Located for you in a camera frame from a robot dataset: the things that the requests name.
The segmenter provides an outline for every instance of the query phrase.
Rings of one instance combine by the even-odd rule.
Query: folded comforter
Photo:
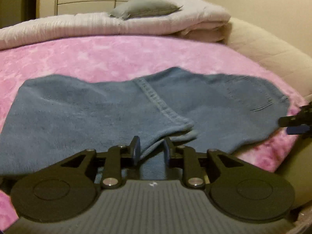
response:
[[[106,12],[60,15],[40,18],[0,30],[0,50],[47,40],[91,35],[169,35],[195,38],[205,35],[206,42],[222,40],[219,28],[230,15],[218,5],[203,0],[166,0],[181,9],[160,17],[122,20]]]

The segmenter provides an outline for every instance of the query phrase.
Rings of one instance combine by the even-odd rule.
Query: round disc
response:
[[[79,215],[96,197],[93,182],[74,168],[38,172],[18,181],[11,191],[12,203],[23,217],[57,222]]]
[[[287,181],[272,173],[248,178],[243,169],[232,171],[216,180],[209,192],[221,211],[243,221],[268,222],[290,210],[294,191]]]

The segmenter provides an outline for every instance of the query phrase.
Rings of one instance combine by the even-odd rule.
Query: pink blanket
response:
[[[0,52],[0,130],[18,88],[29,78],[63,74],[89,82],[124,81],[179,66],[202,74],[245,74],[274,83],[289,96],[288,115],[306,101],[281,78],[257,63],[215,43],[152,36],[93,36],[69,38]],[[253,149],[238,154],[246,162],[275,171],[297,136],[279,130]],[[0,192],[0,229],[17,216]]]

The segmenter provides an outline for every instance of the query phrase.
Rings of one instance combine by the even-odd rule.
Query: denim fabric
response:
[[[231,153],[278,128],[289,102],[266,80],[201,75],[181,68],[126,82],[87,83],[51,75],[19,89],[0,135],[0,174],[40,170],[86,148],[107,151],[141,139],[142,179],[164,179],[161,138],[188,141],[196,151]]]

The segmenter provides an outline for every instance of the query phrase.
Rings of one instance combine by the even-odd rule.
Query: metal screw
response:
[[[103,180],[103,184],[107,186],[114,186],[118,184],[118,179],[116,178],[106,178]]]
[[[154,181],[154,182],[149,183],[149,185],[150,185],[151,187],[155,187],[155,186],[158,185],[158,183]]]
[[[203,181],[201,178],[190,178],[190,179],[188,180],[188,183],[189,183],[190,185],[192,185],[192,186],[197,187],[197,186],[202,185],[202,184],[204,183],[204,181]]]

